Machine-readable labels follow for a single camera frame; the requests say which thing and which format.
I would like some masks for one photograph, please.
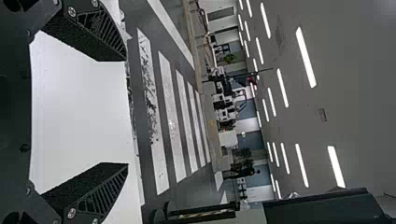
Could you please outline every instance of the ceiling light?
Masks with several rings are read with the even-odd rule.
[[[298,45],[300,46],[301,55],[303,56],[305,71],[306,75],[308,76],[309,85],[311,86],[311,88],[314,88],[317,86],[317,80],[314,75],[314,70],[312,69],[311,60],[309,59],[308,50],[306,49],[306,44],[301,27],[297,29],[296,36]]]
[[[279,167],[279,159],[277,158],[277,151],[276,151],[276,144],[275,142],[273,142],[273,149],[274,149],[274,153],[275,153],[275,161],[276,161],[276,166]]]
[[[264,107],[265,118],[267,119],[267,122],[269,122],[270,117],[268,116],[267,103],[265,103],[264,98],[262,98],[262,106]]]
[[[289,175],[290,169],[289,169],[288,157],[286,156],[285,145],[283,145],[283,143],[281,143],[280,148],[282,149],[283,161],[285,161],[286,173],[288,173],[288,175]]]
[[[297,158],[300,163],[301,174],[303,175],[304,185],[309,188],[308,178],[306,177],[305,166],[303,161],[303,156],[301,155],[300,145],[296,144]]]
[[[244,24],[242,24],[241,14],[238,14],[238,19],[239,19],[239,25],[241,27],[241,30],[244,31]]]
[[[250,41],[250,32],[248,31],[248,22],[245,21],[245,28],[247,28],[247,40]]]
[[[271,160],[271,162],[274,162],[274,159],[272,157],[271,145],[269,142],[267,142],[267,147],[268,147],[268,153],[270,154],[270,160]]]
[[[340,188],[345,188],[346,183],[344,182],[343,173],[341,172],[341,167],[340,163],[338,162],[335,147],[327,147],[327,149],[329,150],[330,161],[332,162],[332,170],[334,171],[337,186]]]
[[[267,19],[267,14],[265,13],[264,3],[262,3],[261,8],[262,8],[262,19],[264,20],[265,30],[267,31],[268,39],[270,39],[271,38],[271,30],[270,30],[270,25],[269,25],[268,19]]]
[[[288,95],[286,95],[285,85],[283,84],[282,73],[280,73],[279,68],[276,70],[277,72],[277,79],[279,80],[280,90],[282,91],[283,101],[285,102],[285,107],[289,107]]]
[[[257,50],[259,51],[260,62],[264,64],[264,58],[262,57],[262,46],[260,45],[260,40],[258,37],[256,37],[256,46]]]
[[[271,107],[272,107],[272,109],[273,109],[274,117],[276,117],[276,110],[275,110],[274,98],[272,97],[272,92],[271,92],[271,89],[270,89],[270,88],[268,88],[268,96],[270,97],[270,103],[271,103]]]

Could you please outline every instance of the floor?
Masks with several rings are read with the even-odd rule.
[[[123,0],[120,9],[133,37],[130,107],[143,222],[170,200],[177,208],[220,203],[180,1]]]

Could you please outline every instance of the fluorescent light panel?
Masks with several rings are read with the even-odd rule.
[[[256,63],[256,59],[255,58],[253,59],[253,65],[254,65],[254,71],[258,72],[259,69],[257,68],[257,63]]]
[[[285,102],[285,107],[288,108],[289,107],[288,95],[286,94],[285,85],[283,84],[282,73],[280,72],[279,68],[276,70],[276,72],[277,72],[277,79],[279,80],[280,90],[282,91],[283,102]]]
[[[281,199],[282,199],[282,196],[280,195],[279,183],[277,182],[277,180],[275,181],[275,183],[276,183],[277,198],[278,198],[279,200],[281,200]]]
[[[264,107],[265,118],[267,119],[267,122],[269,122],[270,121],[270,117],[268,115],[267,103],[265,103],[265,99],[264,98],[262,98],[262,106]]]
[[[241,26],[241,30],[244,31],[244,24],[242,23],[241,14],[238,14],[238,19],[239,19],[239,25]]]
[[[250,18],[252,18],[253,13],[251,12],[250,0],[247,0],[247,10],[248,10],[248,15],[250,16]]]
[[[247,44],[247,41],[244,40],[244,43],[245,43],[245,50],[247,51],[247,57],[250,58],[250,54],[248,53],[248,44]]]
[[[308,178],[306,177],[305,166],[303,161],[303,156],[301,155],[300,145],[296,144],[297,158],[300,163],[301,174],[303,175],[303,181],[307,188],[309,188]]]
[[[332,170],[334,171],[337,186],[345,189],[346,183],[344,182],[343,173],[341,172],[335,147],[327,147],[327,149],[329,150],[330,161],[332,162]]]
[[[285,145],[283,143],[280,144],[280,148],[282,149],[283,161],[285,162],[286,173],[290,174],[288,156],[286,156]]]
[[[245,21],[245,28],[247,29],[247,40],[250,41],[250,32],[248,31],[248,22]]]
[[[275,142],[273,142],[273,149],[274,149],[274,153],[275,153],[276,166],[279,167],[280,164],[279,164],[279,159],[278,159],[278,157],[277,157],[277,151],[276,151],[276,144],[275,144]]]
[[[272,97],[272,92],[271,92],[270,88],[268,88],[268,96],[270,97],[270,103],[271,103],[271,107],[273,109],[274,117],[276,117],[276,109],[275,109],[275,104],[274,104],[274,98]]]
[[[257,120],[259,121],[260,128],[262,127],[262,118],[260,118],[260,112],[257,111]]]
[[[274,181],[274,176],[271,174],[271,183],[273,185],[273,190],[276,192],[276,186],[275,186],[275,181]]]
[[[265,13],[264,3],[261,4],[261,8],[262,8],[262,19],[264,20],[265,30],[267,31],[268,39],[270,39],[271,38],[271,30],[270,30],[270,25],[268,23],[267,14]]]
[[[272,157],[271,145],[269,142],[267,142],[267,147],[268,147],[268,153],[270,154],[270,161],[274,162],[274,158]]]
[[[256,37],[256,45],[257,45],[257,50],[259,51],[260,62],[264,64],[264,58],[262,57],[262,46],[260,45],[260,40],[258,37]]]
[[[314,88],[317,86],[317,80],[315,78],[314,70],[312,69],[311,60],[309,59],[309,54],[308,50],[306,49],[306,44],[301,27],[297,28],[296,36],[298,45],[300,47],[301,55],[303,56],[305,71],[306,75],[308,76],[309,85],[311,86],[311,88]]]

